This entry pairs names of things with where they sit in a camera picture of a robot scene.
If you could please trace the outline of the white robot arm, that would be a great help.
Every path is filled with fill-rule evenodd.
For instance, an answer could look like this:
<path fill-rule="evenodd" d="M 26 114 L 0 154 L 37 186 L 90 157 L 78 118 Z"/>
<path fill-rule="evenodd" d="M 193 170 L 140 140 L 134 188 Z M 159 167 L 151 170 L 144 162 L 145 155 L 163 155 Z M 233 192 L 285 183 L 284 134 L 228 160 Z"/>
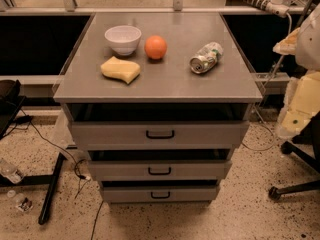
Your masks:
<path fill-rule="evenodd" d="M 320 5 L 300 27 L 278 42 L 273 51 L 294 55 L 296 64 L 307 70 L 300 79 L 290 79 L 284 107 L 277 119 L 276 135 L 291 139 L 299 135 L 320 111 Z"/>

